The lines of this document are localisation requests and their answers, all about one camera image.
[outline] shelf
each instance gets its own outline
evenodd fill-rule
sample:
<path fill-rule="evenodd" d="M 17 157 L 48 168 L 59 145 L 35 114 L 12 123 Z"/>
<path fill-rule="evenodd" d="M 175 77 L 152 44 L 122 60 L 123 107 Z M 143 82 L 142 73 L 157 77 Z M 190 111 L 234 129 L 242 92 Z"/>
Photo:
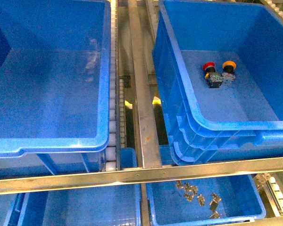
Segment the shelf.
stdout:
<path fill-rule="evenodd" d="M 129 168 L 112 172 L 83 173 L 70 175 L 42 176 L 29 178 L 14 178 L 0 180 L 0 194 L 14 194 L 37 191 L 51 191 L 64 189 L 77 189 L 98 186 L 116 186 L 138 184 L 141 185 L 141 216 L 142 225 L 149 226 L 149 209 L 146 197 L 145 183 L 162 182 L 178 179 L 211 178 L 234 176 L 243 174 L 256 174 L 263 172 L 282 172 L 283 157 L 227 161 L 218 163 L 207 163 L 190 166 L 162 166 L 158 146 L 158 135 L 155 126 L 154 112 L 150 94 L 150 86 L 155 84 L 155 78 L 148 72 L 149 64 L 145 57 L 143 40 L 143 28 L 139 17 L 138 7 L 146 7 L 152 41 L 155 40 L 157 29 L 157 15 L 155 7 L 157 0 L 111 0 L 112 20 L 116 25 L 117 4 L 120 7 L 128 7 L 129 17 L 129 43 L 131 43 L 131 57 L 133 59 L 134 71 L 131 75 L 133 92 L 136 99 L 133 102 L 134 135 L 136 152 L 138 156 L 137 168 Z M 117 25 L 112 27 L 112 64 L 111 72 L 118 72 L 118 34 Z M 119 169 L 119 152 L 117 152 L 117 169 Z M 232 226 L 273 226 L 282 225 L 283 217 L 255 220 L 254 222 L 234 223 Z"/>

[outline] stacked bins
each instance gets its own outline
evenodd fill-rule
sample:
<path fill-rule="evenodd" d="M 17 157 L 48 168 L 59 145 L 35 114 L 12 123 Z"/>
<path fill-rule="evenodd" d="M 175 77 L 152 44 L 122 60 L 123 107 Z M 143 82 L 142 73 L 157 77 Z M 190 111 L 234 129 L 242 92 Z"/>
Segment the stacked bins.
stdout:
<path fill-rule="evenodd" d="M 107 1 L 0 0 L 0 178 L 101 170 L 109 65 Z"/>
<path fill-rule="evenodd" d="M 160 153 L 169 163 L 170 150 L 161 146 Z M 184 189 L 176 188 L 176 181 L 147 184 L 153 226 L 228 224 L 263 218 L 266 214 L 250 175 L 183 180 L 183 185 L 186 182 L 198 187 L 198 194 L 191 202 L 184 197 Z M 220 218 L 210 219 L 212 193 L 221 198 L 216 208 Z M 198 203 L 200 194 L 205 198 L 204 206 Z"/>
<path fill-rule="evenodd" d="M 283 156 L 283 22 L 257 4 L 160 1 L 153 51 L 169 144 L 187 162 Z M 237 64 L 210 89 L 202 66 Z"/>
<path fill-rule="evenodd" d="M 0 226 L 17 225 L 24 194 L 0 195 Z"/>
<path fill-rule="evenodd" d="M 121 150 L 121 167 L 136 167 Z M 18 226 L 140 226 L 140 186 L 107 186 L 25 194 Z"/>

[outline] white roller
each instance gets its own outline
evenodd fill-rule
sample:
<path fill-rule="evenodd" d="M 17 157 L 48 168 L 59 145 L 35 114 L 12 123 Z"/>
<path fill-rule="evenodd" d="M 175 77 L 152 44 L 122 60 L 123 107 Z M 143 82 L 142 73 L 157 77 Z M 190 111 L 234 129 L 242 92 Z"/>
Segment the white roller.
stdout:
<path fill-rule="evenodd" d="M 110 80 L 115 80 L 115 73 L 110 74 Z"/>
<path fill-rule="evenodd" d="M 269 182 L 272 183 L 272 184 L 274 184 L 274 183 L 275 183 L 275 178 L 274 178 L 274 177 L 271 177 L 271 178 L 269 179 Z"/>
<path fill-rule="evenodd" d="M 115 121 L 115 110 L 114 109 L 109 111 L 109 120 Z"/>
<path fill-rule="evenodd" d="M 110 90 L 110 99 L 115 99 L 115 89 Z"/>
<path fill-rule="evenodd" d="M 277 185 L 277 184 L 272 184 L 272 187 L 273 187 L 273 190 L 274 190 L 275 192 L 280 191 L 279 185 Z"/>
<path fill-rule="evenodd" d="M 109 108 L 115 110 L 115 99 L 110 99 Z"/>
<path fill-rule="evenodd" d="M 116 148 L 115 147 L 107 147 L 106 148 L 106 160 L 107 161 L 116 161 Z"/>
<path fill-rule="evenodd" d="M 108 141 L 108 147 L 114 147 L 117 145 L 117 139 L 115 133 L 109 133 L 109 141 Z"/>
<path fill-rule="evenodd" d="M 115 83 L 110 83 L 110 89 L 115 89 Z"/>
<path fill-rule="evenodd" d="M 116 171 L 117 163 L 115 161 L 106 162 L 106 172 Z"/>
<path fill-rule="evenodd" d="M 116 121 L 109 121 L 109 133 L 117 132 L 117 123 Z"/>

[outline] metal frame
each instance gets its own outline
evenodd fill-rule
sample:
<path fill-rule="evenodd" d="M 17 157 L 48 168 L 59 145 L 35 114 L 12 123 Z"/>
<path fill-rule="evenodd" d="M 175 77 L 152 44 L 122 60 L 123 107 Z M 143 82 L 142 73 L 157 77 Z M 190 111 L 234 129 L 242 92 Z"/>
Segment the metal frame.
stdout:
<path fill-rule="evenodd" d="M 117 0 L 111 0 L 111 3 L 113 4 L 112 8 L 115 7 L 116 9 Z M 118 1 L 118 3 L 119 6 L 128 6 L 130 17 L 133 64 L 135 72 L 135 75 L 133 75 L 134 79 L 132 79 L 132 81 L 135 85 L 136 91 L 136 103 L 133 105 L 134 129 L 137 134 L 137 139 L 135 140 L 137 144 L 136 151 L 138 155 L 139 167 L 113 172 L 4 179 L 0 180 L 0 194 L 141 183 L 142 225 L 149 226 L 150 218 L 145 183 L 177 179 L 210 178 L 283 171 L 283 157 L 258 160 L 228 161 L 191 166 L 161 165 L 154 112 L 150 98 L 148 73 L 144 57 L 142 29 L 138 15 L 138 7 L 146 6 L 148 10 L 149 22 L 152 27 L 153 39 L 155 39 L 157 15 L 155 13 L 154 6 L 157 5 L 157 1 L 128 0 Z M 117 28 L 115 28 L 113 31 L 115 31 L 115 33 L 112 35 L 116 35 Z M 254 222 L 235 223 L 231 225 L 283 226 L 283 217 L 256 220 Z"/>
<path fill-rule="evenodd" d="M 212 178 L 267 171 L 283 171 L 283 157 L 191 166 L 166 166 L 151 169 L 138 167 L 113 172 L 4 179 L 0 180 L 0 194 Z"/>

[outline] metal rail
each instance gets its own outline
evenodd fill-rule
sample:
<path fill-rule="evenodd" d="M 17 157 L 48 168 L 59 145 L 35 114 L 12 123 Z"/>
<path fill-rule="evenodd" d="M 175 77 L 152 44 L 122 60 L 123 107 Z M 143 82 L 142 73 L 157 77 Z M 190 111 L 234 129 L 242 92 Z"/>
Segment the metal rail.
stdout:
<path fill-rule="evenodd" d="M 139 166 L 143 168 L 161 167 L 158 136 L 150 95 L 149 80 L 143 47 L 143 36 L 136 0 L 128 0 L 130 32 L 135 75 L 136 103 L 134 127 L 137 128 L 136 147 Z"/>
<path fill-rule="evenodd" d="M 0 180 L 0 194 L 115 186 L 279 171 L 283 171 L 283 157 L 191 166 L 168 166 L 152 169 L 131 168 L 113 172 L 4 179 Z"/>

